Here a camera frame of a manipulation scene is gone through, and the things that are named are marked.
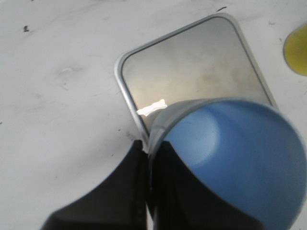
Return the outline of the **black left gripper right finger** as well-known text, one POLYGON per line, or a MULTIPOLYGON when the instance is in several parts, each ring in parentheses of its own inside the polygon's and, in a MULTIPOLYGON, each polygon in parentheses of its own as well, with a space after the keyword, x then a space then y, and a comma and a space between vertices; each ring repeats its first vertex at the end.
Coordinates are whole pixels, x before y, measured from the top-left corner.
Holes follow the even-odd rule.
POLYGON ((150 213, 155 230, 262 230, 257 219, 207 188, 168 141, 152 158, 150 213))

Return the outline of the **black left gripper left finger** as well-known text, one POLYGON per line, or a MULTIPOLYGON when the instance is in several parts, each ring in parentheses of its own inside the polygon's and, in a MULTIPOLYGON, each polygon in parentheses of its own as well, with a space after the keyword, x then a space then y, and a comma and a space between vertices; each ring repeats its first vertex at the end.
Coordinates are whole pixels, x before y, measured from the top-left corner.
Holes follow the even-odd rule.
POLYGON ((53 212, 44 230, 145 230, 147 155, 133 142, 118 167, 94 190, 53 212))

